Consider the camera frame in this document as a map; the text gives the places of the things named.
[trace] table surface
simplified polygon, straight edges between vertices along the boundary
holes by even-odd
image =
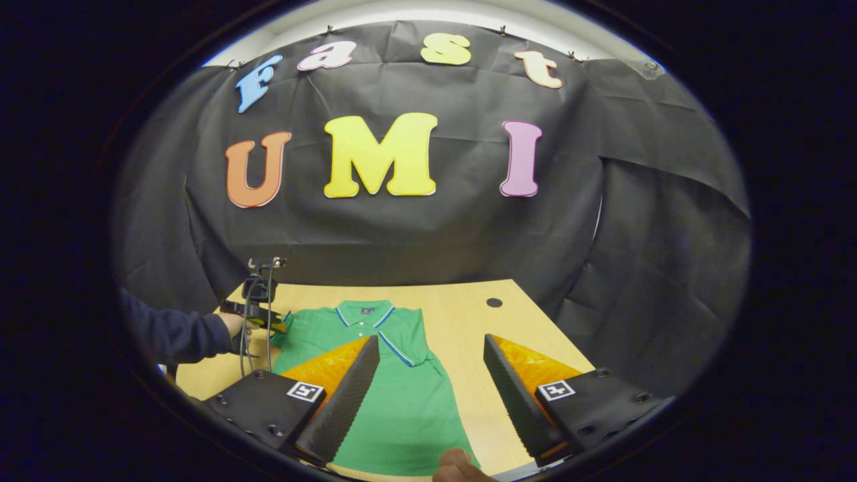
[[[488,306],[489,298],[499,299],[502,306]],[[432,286],[278,285],[272,307],[274,311],[285,314],[304,309],[333,308],[344,300],[381,299],[388,299],[399,308],[423,309],[428,347],[449,374],[470,445],[482,464],[482,470],[488,475],[521,467],[533,459],[527,455],[515,433],[500,394],[482,361],[485,334],[496,334],[514,341],[583,373],[595,369],[513,280]],[[241,287],[230,295],[229,300],[243,302]],[[254,330],[250,352],[261,358],[253,358],[252,366],[245,358],[246,372],[266,370],[264,330]],[[272,362],[277,355],[279,349],[271,346]],[[186,394],[205,400],[240,379],[238,356],[223,354],[200,363],[179,365],[176,385]],[[431,480],[431,477],[391,477],[334,465],[329,467],[345,476],[373,482]]]

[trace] navy sleeve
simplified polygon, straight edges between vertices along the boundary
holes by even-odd
[[[132,329],[158,364],[196,363],[232,348],[220,316],[155,310],[122,288],[119,293]]]

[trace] letter m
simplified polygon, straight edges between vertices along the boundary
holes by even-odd
[[[393,165],[387,190],[394,196],[429,196],[435,184],[429,177],[429,134],[437,117],[421,112],[402,114],[379,144],[362,117],[339,117],[325,125],[333,137],[333,161],[327,197],[353,197],[360,186],[351,178],[351,165],[369,194],[376,194]]]

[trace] blue striped trim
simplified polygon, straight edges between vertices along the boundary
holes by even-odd
[[[337,314],[337,315],[339,315],[339,319],[340,319],[340,320],[342,320],[342,324],[344,324],[346,327],[350,327],[350,326],[351,326],[351,325],[350,325],[350,324],[348,324],[348,322],[345,320],[345,317],[344,317],[344,316],[342,316],[342,311],[339,311],[339,307],[338,307],[338,306],[336,307],[336,314]]]
[[[387,310],[387,314],[386,314],[386,315],[384,315],[384,317],[383,317],[383,318],[381,318],[381,320],[380,320],[380,321],[378,321],[375,325],[373,325],[373,326],[372,326],[372,328],[378,328],[378,327],[379,327],[383,322],[385,322],[385,321],[387,320],[387,318],[389,318],[389,317],[390,317],[390,315],[393,313],[393,311],[394,311],[395,309],[396,309],[396,307],[395,307],[395,306],[391,306],[391,307],[390,307],[390,309],[389,309],[389,310]]]
[[[400,352],[398,348],[396,348],[396,346],[390,340],[388,340],[382,332],[379,331],[378,334],[381,336],[387,346],[389,346],[390,349],[393,350],[393,353],[396,353],[399,358],[401,358],[402,361],[405,362],[405,365],[408,365],[410,367],[414,366],[414,362],[410,361],[407,357],[405,357],[405,355],[403,355],[402,352]]]

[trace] white wall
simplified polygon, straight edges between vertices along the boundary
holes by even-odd
[[[320,0],[274,19],[209,60],[206,65],[247,62],[283,45],[333,29],[376,21],[454,21],[499,30],[581,59],[618,58],[641,74],[650,58],[607,29],[544,0]]]

